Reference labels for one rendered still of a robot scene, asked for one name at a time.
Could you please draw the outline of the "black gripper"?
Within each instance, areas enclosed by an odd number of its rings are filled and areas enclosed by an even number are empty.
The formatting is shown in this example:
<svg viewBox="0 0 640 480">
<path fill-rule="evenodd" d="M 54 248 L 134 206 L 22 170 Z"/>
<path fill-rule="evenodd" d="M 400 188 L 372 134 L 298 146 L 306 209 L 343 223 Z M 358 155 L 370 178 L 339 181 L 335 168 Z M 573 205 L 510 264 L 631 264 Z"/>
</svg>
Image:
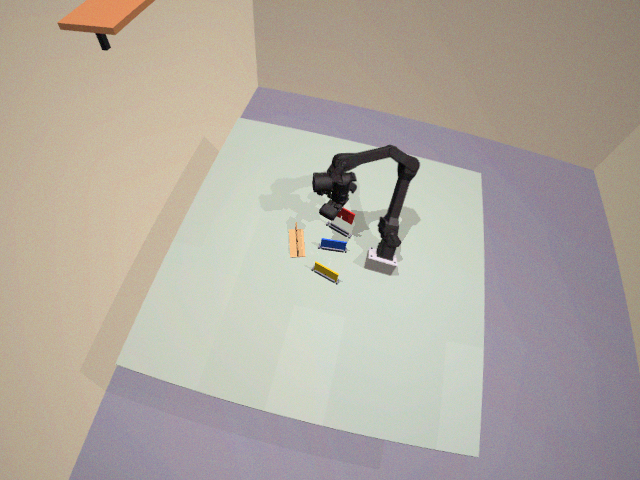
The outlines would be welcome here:
<svg viewBox="0 0 640 480">
<path fill-rule="evenodd" d="M 348 202 L 349 191 L 352 191 L 351 193 L 354 193 L 356 189 L 357 189 L 357 185 L 352 181 L 350 182 L 349 190 L 345 193 L 339 193 L 335 191 L 334 188 L 332 188 L 330 190 L 332 192 L 331 198 L 327 203 L 324 203 L 323 206 L 319 209 L 319 214 L 333 221 L 338 215 L 338 212 L 340 212 L 344 207 L 344 205 Z"/>
</svg>

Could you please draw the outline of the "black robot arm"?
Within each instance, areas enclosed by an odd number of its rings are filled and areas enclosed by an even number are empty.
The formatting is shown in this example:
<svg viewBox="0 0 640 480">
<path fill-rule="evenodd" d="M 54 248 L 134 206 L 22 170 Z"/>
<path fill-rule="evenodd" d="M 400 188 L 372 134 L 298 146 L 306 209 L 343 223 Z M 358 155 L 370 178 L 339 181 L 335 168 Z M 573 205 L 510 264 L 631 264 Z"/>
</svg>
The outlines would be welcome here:
<svg viewBox="0 0 640 480">
<path fill-rule="evenodd" d="M 313 191 L 318 195 L 327 195 L 331 198 L 331 189 L 339 193 L 349 190 L 350 182 L 357 181 L 355 173 L 346 173 L 361 164 L 392 158 L 398 163 L 398 180 L 391 198 L 387 213 L 380 217 L 377 225 L 381 234 L 381 242 L 377 248 L 377 257 L 393 261 L 396 247 L 399 247 L 399 215 L 404 204 L 410 181 L 418 173 L 420 163 L 417 158 L 407 155 L 396 146 L 361 151 L 357 153 L 338 153 L 332 159 L 332 164 L 327 173 L 313 173 Z"/>
</svg>

